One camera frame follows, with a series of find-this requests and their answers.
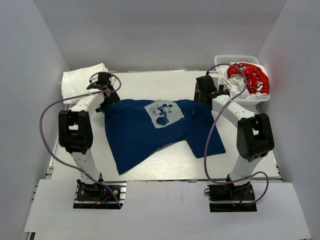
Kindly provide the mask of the white t-shirt with red print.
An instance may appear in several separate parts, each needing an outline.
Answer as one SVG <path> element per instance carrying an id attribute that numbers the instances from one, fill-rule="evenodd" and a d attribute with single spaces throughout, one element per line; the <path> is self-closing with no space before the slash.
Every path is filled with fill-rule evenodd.
<path id="1" fill-rule="evenodd" d="M 241 93 L 236 99 L 266 99 L 270 95 L 269 76 L 264 66 L 248 62 L 234 62 L 234 67 L 222 65 L 217 68 L 218 84 L 228 89 L 230 97 Z"/>

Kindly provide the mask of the blue Mickey t-shirt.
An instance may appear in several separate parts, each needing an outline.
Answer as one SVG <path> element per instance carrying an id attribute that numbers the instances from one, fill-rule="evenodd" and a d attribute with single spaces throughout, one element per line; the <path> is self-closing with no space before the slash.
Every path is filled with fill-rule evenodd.
<path id="1" fill-rule="evenodd" d="M 211 130 L 211 109 L 193 100 L 123 99 L 100 110 L 119 175 L 180 141 L 187 142 L 196 158 L 226 152 L 218 130 Z"/>

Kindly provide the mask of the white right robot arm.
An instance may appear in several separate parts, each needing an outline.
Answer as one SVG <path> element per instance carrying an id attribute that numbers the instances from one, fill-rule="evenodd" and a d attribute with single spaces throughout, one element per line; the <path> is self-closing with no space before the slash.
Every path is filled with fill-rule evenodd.
<path id="1" fill-rule="evenodd" d="M 270 118 L 265 113 L 254 113 L 236 102 L 223 89 L 217 88 L 210 75 L 196 78 L 197 101 L 211 103 L 211 109 L 218 112 L 217 117 L 208 133 L 204 146 L 204 172 L 207 179 L 214 184 L 227 185 L 226 195 L 236 200 L 244 193 L 244 187 L 251 178 L 264 174 L 262 171 L 254 172 L 258 163 L 275 147 Z M 219 118 L 223 116 L 237 128 L 236 149 L 238 158 L 233 170 L 227 175 L 226 181 L 213 180 L 208 173 L 207 153 L 212 133 Z"/>

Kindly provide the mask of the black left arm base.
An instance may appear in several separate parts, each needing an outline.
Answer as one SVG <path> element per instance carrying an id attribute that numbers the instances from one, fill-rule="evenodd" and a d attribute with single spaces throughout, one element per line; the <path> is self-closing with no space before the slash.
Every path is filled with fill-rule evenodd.
<path id="1" fill-rule="evenodd" d="M 86 184 L 77 180 L 73 201 L 74 209 L 120 210 L 125 202 L 127 184 L 107 183 L 110 189 L 99 184 Z"/>

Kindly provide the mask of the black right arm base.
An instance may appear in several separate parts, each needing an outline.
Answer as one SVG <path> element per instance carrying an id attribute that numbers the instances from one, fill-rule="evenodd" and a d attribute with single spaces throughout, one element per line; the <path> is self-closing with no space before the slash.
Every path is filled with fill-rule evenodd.
<path id="1" fill-rule="evenodd" d="M 256 212 L 256 198 L 251 183 L 231 187 L 229 184 L 211 184 L 204 189 L 211 213 Z"/>

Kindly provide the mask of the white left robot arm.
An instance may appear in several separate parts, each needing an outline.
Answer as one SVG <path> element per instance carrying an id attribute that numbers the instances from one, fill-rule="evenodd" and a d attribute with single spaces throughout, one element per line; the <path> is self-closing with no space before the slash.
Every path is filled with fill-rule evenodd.
<path id="1" fill-rule="evenodd" d="M 76 169 L 80 172 L 78 184 L 89 184 L 88 193 L 99 200 L 105 196 L 106 187 L 103 176 L 98 170 L 91 147 L 94 136 L 91 116 L 100 107 L 107 107 L 120 100 L 112 78 L 119 78 L 110 72 L 97 72 L 89 78 L 87 93 L 68 110 L 58 114 L 58 141 L 73 158 Z"/>

